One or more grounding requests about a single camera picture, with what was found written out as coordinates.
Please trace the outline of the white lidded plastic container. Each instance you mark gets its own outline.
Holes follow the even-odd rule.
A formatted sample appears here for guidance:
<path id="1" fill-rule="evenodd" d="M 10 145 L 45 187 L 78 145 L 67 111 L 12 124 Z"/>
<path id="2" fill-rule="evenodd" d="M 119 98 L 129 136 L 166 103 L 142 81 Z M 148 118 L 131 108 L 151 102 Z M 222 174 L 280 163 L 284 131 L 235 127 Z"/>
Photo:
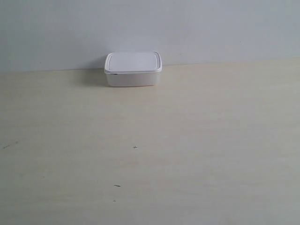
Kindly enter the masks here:
<path id="1" fill-rule="evenodd" d="M 162 68 L 158 52 L 113 52 L 106 57 L 104 72 L 112 87 L 153 86 Z"/>

